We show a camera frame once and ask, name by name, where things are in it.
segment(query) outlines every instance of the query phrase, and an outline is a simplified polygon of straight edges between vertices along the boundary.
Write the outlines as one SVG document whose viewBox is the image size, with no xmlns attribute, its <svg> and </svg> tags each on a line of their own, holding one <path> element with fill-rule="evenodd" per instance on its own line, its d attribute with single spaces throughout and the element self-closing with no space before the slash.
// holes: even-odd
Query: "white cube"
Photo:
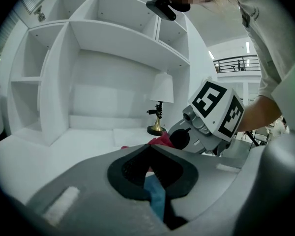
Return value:
<svg viewBox="0 0 295 236">
<path fill-rule="evenodd" d="M 231 141 L 244 113 L 244 105 L 232 88 L 205 80 L 188 102 L 213 135 Z"/>
</svg>

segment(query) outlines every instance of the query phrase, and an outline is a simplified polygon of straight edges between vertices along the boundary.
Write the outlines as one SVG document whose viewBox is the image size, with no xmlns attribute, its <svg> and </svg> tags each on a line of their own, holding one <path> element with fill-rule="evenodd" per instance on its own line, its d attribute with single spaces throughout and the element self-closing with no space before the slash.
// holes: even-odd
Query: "lamp stand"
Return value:
<svg viewBox="0 0 295 236">
<path fill-rule="evenodd" d="M 147 132 L 153 136 L 161 136 L 163 131 L 166 131 L 166 129 L 161 127 L 161 120 L 159 117 L 156 119 L 154 126 L 147 127 Z"/>
<path fill-rule="evenodd" d="M 162 112 L 162 103 L 163 102 L 160 101 L 159 103 L 160 103 L 159 105 L 155 106 L 156 110 L 147 111 L 147 113 L 149 115 L 156 114 L 156 116 L 157 116 L 154 126 L 147 127 L 147 132 L 153 136 L 161 136 L 163 131 L 166 131 L 165 128 L 161 127 L 161 119 L 162 119 L 162 114 L 163 114 L 163 112 Z"/>
</svg>

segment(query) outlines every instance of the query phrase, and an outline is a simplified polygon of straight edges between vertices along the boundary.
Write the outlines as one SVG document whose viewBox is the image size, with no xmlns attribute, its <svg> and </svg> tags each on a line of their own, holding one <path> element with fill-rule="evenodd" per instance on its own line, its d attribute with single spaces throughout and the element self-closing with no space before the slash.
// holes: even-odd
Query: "table lamp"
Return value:
<svg viewBox="0 0 295 236">
<path fill-rule="evenodd" d="M 150 97 L 151 101 L 158 101 L 156 110 L 148 110 L 149 115 L 156 114 L 157 119 L 154 126 L 147 127 L 147 132 L 154 136 L 161 136 L 165 128 L 161 127 L 160 119 L 162 119 L 162 104 L 163 102 L 174 103 L 173 92 L 173 78 L 167 73 L 160 73 L 155 76 L 152 93 Z"/>
</svg>

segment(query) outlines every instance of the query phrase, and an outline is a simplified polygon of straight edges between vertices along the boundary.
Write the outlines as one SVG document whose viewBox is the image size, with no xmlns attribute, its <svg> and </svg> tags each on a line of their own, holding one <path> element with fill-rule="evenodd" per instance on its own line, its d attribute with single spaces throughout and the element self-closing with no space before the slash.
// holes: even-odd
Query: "head-mounted camera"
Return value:
<svg viewBox="0 0 295 236">
<path fill-rule="evenodd" d="M 162 19 L 174 21 L 176 14 L 169 6 L 177 11 L 185 12 L 190 10 L 189 4 L 175 3 L 171 0 L 151 0 L 147 1 L 147 7 Z"/>
</svg>

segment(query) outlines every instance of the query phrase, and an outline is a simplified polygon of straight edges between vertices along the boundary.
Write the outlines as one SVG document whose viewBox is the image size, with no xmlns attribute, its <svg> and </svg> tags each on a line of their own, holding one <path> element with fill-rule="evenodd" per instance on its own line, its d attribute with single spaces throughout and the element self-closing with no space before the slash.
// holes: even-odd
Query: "white lampshade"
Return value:
<svg viewBox="0 0 295 236">
<path fill-rule="evenodd" d="M 167 73 L 155 76 L 150 100 L 174 103 L 173 78 Z"/>
</svg>

